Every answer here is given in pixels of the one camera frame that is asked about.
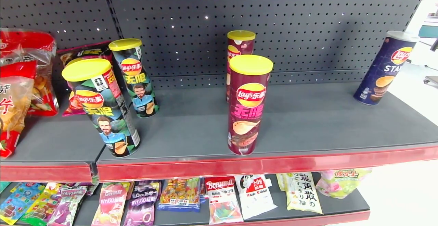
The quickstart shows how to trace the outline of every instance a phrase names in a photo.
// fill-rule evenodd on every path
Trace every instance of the yellow lid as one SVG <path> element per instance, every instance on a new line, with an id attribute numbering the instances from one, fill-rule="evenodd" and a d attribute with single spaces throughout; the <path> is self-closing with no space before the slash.
<path id="1" fill-rule="evenodd" d="M 83 81 L 100 76 L 111 69 L 107 59 L 84 59 L 65 67 L 61 75 L 66 81 Z"/>
<path id="2" fill-rule="evenodd" d="M 257 55 L 235 56 L 230 60 L 230 68 L 247 76 L 264 75 L 272 71 L 274 64 L 270 59 Z"/>
<path id="3" fill-rule="evenodd" d="M 139 39 L 122 39 L 111 42 L 108 47 L 111 51 L 124 51 L 141 46 Z"/>
<path id="4" fill-rule="evenodd" d="M 255 39 L 255 33 L 245 30 L 230 31 L 227 34 L 230 40 L 249 41 Z"/>

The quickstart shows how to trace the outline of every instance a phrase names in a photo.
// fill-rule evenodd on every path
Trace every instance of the blue lay's stax canister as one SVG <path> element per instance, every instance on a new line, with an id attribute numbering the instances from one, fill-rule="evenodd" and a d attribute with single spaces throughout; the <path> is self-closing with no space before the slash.
<path id="1" fill-rule="evenodd" d="M 386 38 L 354 97 L 357 101 L 377 105 L 411 54 L 418 36 L 387 31 Z"/>

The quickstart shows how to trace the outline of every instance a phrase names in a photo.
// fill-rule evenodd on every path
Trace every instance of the barcode label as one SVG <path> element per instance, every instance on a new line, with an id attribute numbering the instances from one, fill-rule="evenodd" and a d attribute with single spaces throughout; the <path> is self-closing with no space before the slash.
<path id="1" fill-rule="evenodd" d="M 179 200 L 179 199 L 170 199 L 169 204 L 171 205 L 189 205 L 189 200 Z"/>

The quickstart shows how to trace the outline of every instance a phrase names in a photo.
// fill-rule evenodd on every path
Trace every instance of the red shelf edge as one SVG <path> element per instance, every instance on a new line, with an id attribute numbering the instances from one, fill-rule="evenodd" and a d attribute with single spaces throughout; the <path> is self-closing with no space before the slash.
<path id="1" fill-rule="evenodd" d="M 88 164 L 62 166 L 0 166 L 0 180 L 13 182 L 91 182 Z"/>
<path id="2" fill-rule="evenodd" d="M 101 182 L 111 182 L 136 179 L 169 179 L 171 177 L 189 178 L 237 174 L 315 172 L 432 159 L 438 159 L 438 143 L 436 146 L 420 148 L 313 156 L 98 164 L 97 169 Z"/>

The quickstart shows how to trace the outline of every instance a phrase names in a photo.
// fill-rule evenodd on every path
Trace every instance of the floor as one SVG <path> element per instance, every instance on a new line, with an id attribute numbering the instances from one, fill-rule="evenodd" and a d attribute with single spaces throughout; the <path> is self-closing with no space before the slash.
<path id="1" fill-rule="evenodd" d="M 424 84 L 425 76 L 438 71 L 407 63 L 389 92 L 438 125 L 438 85 Z M 358 188 L 371 208 L 369 220 L 336 226 L 436 226 L 435 184 L 438 160 L 377 167 Z"/>

